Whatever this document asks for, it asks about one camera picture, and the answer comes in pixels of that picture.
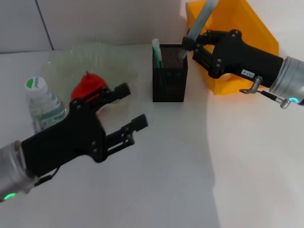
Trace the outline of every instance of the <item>plastic bottle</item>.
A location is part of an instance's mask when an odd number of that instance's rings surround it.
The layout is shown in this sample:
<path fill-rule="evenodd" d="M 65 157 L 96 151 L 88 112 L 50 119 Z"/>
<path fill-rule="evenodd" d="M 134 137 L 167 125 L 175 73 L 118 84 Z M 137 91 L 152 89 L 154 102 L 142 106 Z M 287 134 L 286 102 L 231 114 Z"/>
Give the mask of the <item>plastic bottle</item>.
<path fill-rule="evenodd" d="M 29 101 L 29 112 L 35 133 L 39 133 L 62 121 L 66 108 L 57 95 L 48 90 L 45 80 L 33 77 L 25 83 Z"/>

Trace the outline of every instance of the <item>pen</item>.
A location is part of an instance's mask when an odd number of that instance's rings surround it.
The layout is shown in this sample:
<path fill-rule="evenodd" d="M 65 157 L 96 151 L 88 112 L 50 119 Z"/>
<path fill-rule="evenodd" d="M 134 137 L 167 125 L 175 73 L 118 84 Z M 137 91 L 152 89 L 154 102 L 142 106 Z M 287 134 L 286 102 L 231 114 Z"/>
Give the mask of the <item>pen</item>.
<path fill-rule="evenodd" d="M 155 62 L 157 68 L 163 68 L 163 61 L 162 61 L 162 52 L 160 48 L 160 41 L 158 39 L 152 40 L 152 46 L 155 56 Z"/>

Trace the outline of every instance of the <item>black mesh pen holder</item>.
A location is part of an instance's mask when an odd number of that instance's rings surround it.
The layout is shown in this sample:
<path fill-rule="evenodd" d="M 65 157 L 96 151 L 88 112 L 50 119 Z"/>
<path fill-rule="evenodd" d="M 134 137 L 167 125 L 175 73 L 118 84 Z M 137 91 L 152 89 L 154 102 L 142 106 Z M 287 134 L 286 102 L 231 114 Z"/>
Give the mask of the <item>black mesh pen holder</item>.
<path fill-rule="evenodd" d="M 160 45 L 163 68 L 157 68 L 153 52 L 153 102 L 183 102 L 188 73 L 187 57 L 178 57 L 181 45 Z"/>

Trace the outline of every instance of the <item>red toy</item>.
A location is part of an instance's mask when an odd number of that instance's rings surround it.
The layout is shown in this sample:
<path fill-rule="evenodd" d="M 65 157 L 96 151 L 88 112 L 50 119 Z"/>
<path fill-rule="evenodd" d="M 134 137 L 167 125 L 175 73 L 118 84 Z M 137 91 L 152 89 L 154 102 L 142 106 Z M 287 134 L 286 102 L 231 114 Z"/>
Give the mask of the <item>red toy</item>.
<path fill-rule="evenodd" d="M 76 98 L 85 97 L 103 86 L 108 87 L 106 82 L 100 76 L 90 74 L 86 71 L 86 75 L 82 77 L 80 83 L 73 90 L 71 99 L 74 100 Z"/>

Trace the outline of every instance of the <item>white table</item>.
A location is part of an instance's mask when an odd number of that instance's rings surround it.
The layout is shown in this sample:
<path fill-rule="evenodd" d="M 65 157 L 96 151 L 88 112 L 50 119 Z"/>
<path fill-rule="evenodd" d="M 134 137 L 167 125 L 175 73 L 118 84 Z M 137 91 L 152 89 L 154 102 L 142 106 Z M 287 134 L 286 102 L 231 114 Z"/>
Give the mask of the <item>white table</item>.
<path fill-rule="evenodd" d="M 123 48 L 138 88 L 127 114 L 109 109 L 104 125 L 113 131 L 145 113 L 149 127 L 102 164 L 77 158 L 0 204 L 1 227 L 303 227 L 304 108 L 283 111 L 260 95 L 213 96 L 192 60 L 185 102 L 153 103 L 151 46 Z M 0 56 L 0 147 L 32 135 L 23 84 L 53 55 Z"/>

